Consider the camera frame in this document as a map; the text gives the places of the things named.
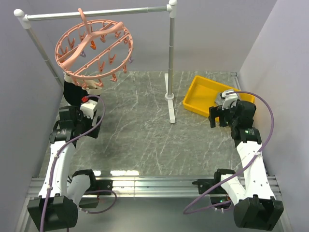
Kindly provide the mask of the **pink round clip hanger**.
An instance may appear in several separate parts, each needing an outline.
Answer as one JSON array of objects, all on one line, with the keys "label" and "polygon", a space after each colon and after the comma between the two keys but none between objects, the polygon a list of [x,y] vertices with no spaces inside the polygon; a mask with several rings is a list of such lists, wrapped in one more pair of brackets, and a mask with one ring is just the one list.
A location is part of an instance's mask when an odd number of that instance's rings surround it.
[{"label": "pink round clip hanger", "polygon": [[116,72],[127,72],[133,53],[133,37],[123,22],[87,20],[78,9],[81,23],[67,30],[55,47],[55,60],[75,85],[87,88],[93,80],[103,88],[103,79],[117,82]]}]

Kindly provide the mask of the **grey striped boxer underwear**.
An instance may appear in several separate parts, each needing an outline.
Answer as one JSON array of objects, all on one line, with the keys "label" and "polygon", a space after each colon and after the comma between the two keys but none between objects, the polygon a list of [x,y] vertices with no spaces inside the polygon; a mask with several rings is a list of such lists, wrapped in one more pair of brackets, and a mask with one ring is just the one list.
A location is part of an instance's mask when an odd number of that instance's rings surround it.
[{"label": "grey striped boxer underwear", "polygon": [[222,92],[219,92],[217,95],[216,95],[216,98],[215,98],[215,104],[217,106],[220,106],[220,105],[223,105],[225,102],[225,97],[223,97],[223,93]]}]

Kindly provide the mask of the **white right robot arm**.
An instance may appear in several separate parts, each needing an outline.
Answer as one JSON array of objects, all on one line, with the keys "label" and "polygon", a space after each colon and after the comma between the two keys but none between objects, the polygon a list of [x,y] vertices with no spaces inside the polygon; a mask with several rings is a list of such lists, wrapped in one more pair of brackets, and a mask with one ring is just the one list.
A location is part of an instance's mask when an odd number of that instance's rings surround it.
[{"label": "white right robot arm", "polygon": [[280,219],[284,206],[276,200],[267,178],[261,148],[260,132],[253,127],[254,103],[236,100],[228,107],[223,101],[209,108],[211,128],[219,119],[221,127],[229,126],[243,168],[245,185],[241,185],[234,170],[218,169],[213,189],[228,195],[234,205],[234,222],[239,228],[271,231]]}]

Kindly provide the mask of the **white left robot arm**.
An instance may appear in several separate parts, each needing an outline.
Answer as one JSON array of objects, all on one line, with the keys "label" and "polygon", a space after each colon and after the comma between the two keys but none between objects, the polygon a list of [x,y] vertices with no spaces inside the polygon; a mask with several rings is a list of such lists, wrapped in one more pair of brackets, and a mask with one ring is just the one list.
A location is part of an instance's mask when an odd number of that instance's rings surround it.
[{"label": "white left robot arm", "polygon": [[97,138],[100,125],[92,126],[97,104],[83,103],[79,108],[59,109],[59,120],[50,134],[50,160],[43,186],[27,209],[41,232],[68,229],[76,225],[79,202],[84,193],[93,194],[97,181],[92,170],[76,171],[68,182],[69,166],[77,140],[83,136]]}]

